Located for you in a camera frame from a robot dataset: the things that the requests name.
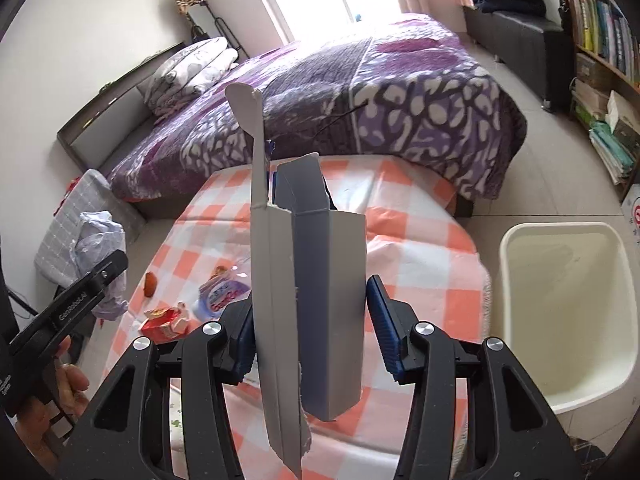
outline trash bin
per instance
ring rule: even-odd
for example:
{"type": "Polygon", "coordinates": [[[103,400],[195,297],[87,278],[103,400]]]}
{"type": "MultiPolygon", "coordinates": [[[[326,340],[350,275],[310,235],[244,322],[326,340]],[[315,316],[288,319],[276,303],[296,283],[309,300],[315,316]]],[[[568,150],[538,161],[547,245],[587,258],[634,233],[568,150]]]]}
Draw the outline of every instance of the trash bin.
{"type": "Polygon", "coordinates": [[[636,295],[620,236],[602,222],[532,223],[500,244],[492,335],[554,413],[622,387],[638,354],[636,295]]]}

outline black sofa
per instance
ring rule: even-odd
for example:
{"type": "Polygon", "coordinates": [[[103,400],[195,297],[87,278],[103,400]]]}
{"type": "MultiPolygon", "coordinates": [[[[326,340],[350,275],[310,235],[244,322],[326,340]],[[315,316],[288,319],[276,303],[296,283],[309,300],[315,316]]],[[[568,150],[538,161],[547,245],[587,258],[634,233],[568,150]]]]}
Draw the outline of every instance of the black sofa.
{"type": "Polygon", "coordinates": [[[551,111],[568,109],[574,78],[574,45],[560,25],[545,18],[464,7],[469,36],[504,62],[551,111]]]}

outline crumpled plastic bag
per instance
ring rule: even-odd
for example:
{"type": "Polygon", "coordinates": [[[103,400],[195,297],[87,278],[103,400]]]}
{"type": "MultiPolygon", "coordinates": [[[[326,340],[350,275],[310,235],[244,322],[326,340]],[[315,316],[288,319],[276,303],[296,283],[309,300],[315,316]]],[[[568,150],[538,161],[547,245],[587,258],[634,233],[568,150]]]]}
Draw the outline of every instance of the crumpled plastic bag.
{"type": "MultiPolygon", "coordinates": [[[[79,233],[71,259],[76,263],[78,278],[93,269],[116,249],[125,251],[125,232],[112,220],[111,213],[80,213],[79,233]]],[[[126,312],[129,302],[124,300],[127,288],[126,271],[107,287],[105,298],[93,309],[95,317],[115,321],[126,312]]]]}

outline plaid cloth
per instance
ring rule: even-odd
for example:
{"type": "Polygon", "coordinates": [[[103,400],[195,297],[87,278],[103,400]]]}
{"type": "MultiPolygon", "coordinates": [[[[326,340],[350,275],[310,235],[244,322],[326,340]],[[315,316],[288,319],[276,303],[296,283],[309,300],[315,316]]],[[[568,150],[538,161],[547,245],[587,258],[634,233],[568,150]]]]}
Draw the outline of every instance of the plaid cloth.
{"type": "MultiPolygon", "coordinates": [[[[455,194],[453,187],[433,171],[391,156],[328,156],[321,158],[321,167],[336,207],[367,217],[367,276],[379,274],[389,295],[411,304],[419,319],[452,337],[482,340],[488,331],[489,278],[471,238],[444,209],[455,194]]],[[[155,295],[144,298],[142,284],[133,294],[105,374],[139,335],[143,310],[195,301],[198,286],[217,265],[249,255],[249,198],[249,167],[228,168],[210,177],[149,265],[158,277],[155,295]]],[[[385,370],[368,313],[365,327],[362,399],[335,422],[309,417],[313,443],[303,458],[305,480],[393,478],[413,387],[399,386],[385,370]]],[[[269,447],[255,372],[254,367],[243,384],[226,388],[244,476],[293,479],[269,447]]],[[[174,451],[184,449],[179,401],[174,392],[174,451]]],[[[465,420],[466,390],[460,381],[459,444],[465,420]]]]}

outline silver bolt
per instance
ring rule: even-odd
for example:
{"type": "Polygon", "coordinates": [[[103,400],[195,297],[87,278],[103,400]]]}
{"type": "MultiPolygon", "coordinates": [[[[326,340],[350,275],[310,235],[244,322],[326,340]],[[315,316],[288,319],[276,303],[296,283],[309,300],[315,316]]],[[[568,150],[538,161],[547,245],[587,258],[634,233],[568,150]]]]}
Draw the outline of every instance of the silver bolt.
{"type": "Polygon", "coordinates": [[[496,352],[498,350],[502,350],[504,348],[504,343],[498,339],[497,337],[490,337],[489,339],[486,340],[486,345],[491,349],[491,350],[495,350],[496,352]]]}
{"type": "Polygon", "coordinates": [[[433,325],[431,323],[425,323],[424,321],[421,321],[420,323],[416,324],[416,326],[415,326],[415,331],[418,334],[422,334],[422,335],[431,335],[431,334],[433,334],[434,330],[435,330],[435,328],[433,327],[433,325]]]}
{"type": "Polygon", "coordinates": [[[216,323],[215,321],[211,323],[207,323],[202,327],[202,331],[207,335],[215,335],[221,330],[222,330],[222,325],[220,325],[220,323],[216,323]]]}
{"type": "Polygon", "coordinates": [[[139,337],[133,342],[133,348],[136,350],[144,350],[151,344],[148,337],[139,337]]]}

